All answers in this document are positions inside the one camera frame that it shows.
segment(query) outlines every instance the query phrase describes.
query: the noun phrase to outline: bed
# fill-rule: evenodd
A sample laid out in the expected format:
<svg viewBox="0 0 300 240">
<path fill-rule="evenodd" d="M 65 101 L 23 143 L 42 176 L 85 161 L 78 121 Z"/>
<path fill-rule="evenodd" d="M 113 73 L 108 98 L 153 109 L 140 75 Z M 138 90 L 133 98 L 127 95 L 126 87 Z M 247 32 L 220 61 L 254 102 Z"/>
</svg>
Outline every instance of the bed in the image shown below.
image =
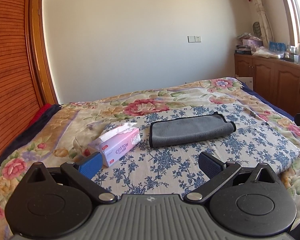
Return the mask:
<svg viewBox="0 0 300 240">
<path fill-rule="evenodd" d="M 110 168 L 92 179 L 112 193 L 178 193 L 200 186 L 208 177 L 197 165 L 201 151 L 222 161 L 235 160 L 254 167 L 267 162 L 281 176 L 297 205 L 300 222 L 300 127 L 281 109 L 272 106 L 237 79 L 220 78 L 185 85 L 144 90 L 56 107 L 33 124 L 0 160 L 0 240 L 11 236 L 4 207 L 33 162 L 60 166 L 90 155 L 87 144 L 103 131 L 122 122 L 136 122 L 141 142 Z M 217 111 L 235 122 L 237 131 L 228 137 L 194 144 L 151 149 L 151 122 Z"/>
</svg>

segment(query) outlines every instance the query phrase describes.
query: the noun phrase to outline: red cloth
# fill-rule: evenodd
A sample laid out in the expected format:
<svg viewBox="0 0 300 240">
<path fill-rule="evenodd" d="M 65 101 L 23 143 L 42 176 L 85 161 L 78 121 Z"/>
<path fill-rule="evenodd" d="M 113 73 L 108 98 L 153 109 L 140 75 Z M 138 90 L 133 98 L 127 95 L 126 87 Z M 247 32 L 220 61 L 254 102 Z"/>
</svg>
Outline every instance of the red cloth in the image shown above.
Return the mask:
<svg viewBox="0 0 300 240">
<path fill-rule="evenodd" d="M 51 104 L 45 104 L 43 107 L 40 108 L 40 110 L 35 114 L 35 116 L 32 118 L 32 120 L 30 121 L 29 126 L 31 126 L 32 124 L 34 124 L 39 118 L 40 116 L 47 111 L 49 108 L 51 107 Z"/>
</svg>

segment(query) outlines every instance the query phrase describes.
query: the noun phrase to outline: metal screw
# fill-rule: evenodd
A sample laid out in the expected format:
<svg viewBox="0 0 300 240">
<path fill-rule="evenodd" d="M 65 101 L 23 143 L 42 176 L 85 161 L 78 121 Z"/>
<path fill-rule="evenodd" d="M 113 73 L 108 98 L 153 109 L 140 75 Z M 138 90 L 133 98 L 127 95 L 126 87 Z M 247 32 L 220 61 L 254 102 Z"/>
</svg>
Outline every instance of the metal screw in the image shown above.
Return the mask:
<svg viewBox="0 0 300 240">
<path fill-rule="evenodd" d="M 99 199 L 106 202 L 112 201 L 114 198 L 115 196 L 112 193 L 101 193 L 99 195 Z"/>
<path fill-rule="evenodd" d="M 202 199 L 202 195 L 198 192 L 190 192 L 189 194 L 187 194 L 187 199 L 192 201 L 198 201 Z"/>
</svg>

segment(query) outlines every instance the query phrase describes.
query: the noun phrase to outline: plastic bag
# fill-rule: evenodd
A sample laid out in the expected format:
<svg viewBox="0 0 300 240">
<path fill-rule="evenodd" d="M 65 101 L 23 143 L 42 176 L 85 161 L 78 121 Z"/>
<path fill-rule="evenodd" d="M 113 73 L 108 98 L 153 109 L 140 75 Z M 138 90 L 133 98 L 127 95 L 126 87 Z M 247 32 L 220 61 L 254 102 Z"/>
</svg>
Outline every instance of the plastic bag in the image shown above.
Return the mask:
<svg viewBox="0 0 300 240">
<path fill-rule="evenodd" d="M 259 57 L 270 57 L 270 58 L 281 59 L 284 57 L 285 54 L 284 52 L 272 51 L 262 46 L 260 48 L 256 48 L 256 52 L 253 55 Z"/>
<path fill-rule="evenodd" d="M 242 40 L 243 39 L 246 39 L 246 40 L 255 40 L 255 41 L 262 41 L 262 39 L 256 37 L 256 36 L 253 36 L 251 33 L 243 33 L 241 35 L 239 35 L 237 37 L 237 40 L 239 40 L 242 44 Z"/>
</svg>

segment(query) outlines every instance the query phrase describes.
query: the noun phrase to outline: blue floral sheet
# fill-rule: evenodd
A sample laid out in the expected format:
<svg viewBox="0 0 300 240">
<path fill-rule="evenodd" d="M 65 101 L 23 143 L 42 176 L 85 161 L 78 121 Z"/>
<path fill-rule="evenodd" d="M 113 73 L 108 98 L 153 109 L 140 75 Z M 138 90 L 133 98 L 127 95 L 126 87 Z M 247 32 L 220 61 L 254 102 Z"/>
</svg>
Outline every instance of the blue floral sheet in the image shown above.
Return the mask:
<svg viewBox="0 0 300 240">
<path fill-rule="evenodd" d="M 181 117 L 218 112 L 233 121 L 237 130 L 229 136 L 213 140 L 153 149 L 149 146 L 150 124 Z M 267 162 L 279 173 L 287 169 L 299 155 L 292 142 L 273 129 L 249 108 L 237 104 L 196 106 L 147 114 L 110 123 L 105 131 L 135 122 L 141 142 L 118 163 L 102 169 L 92 179 L 120 197 L 121 194 L 169 194 L 182 197 L 209 178 L 198 167 L 198 155 L 206 151 L 223 162 L 236 161 L 244 167 Z"/>
</svg>

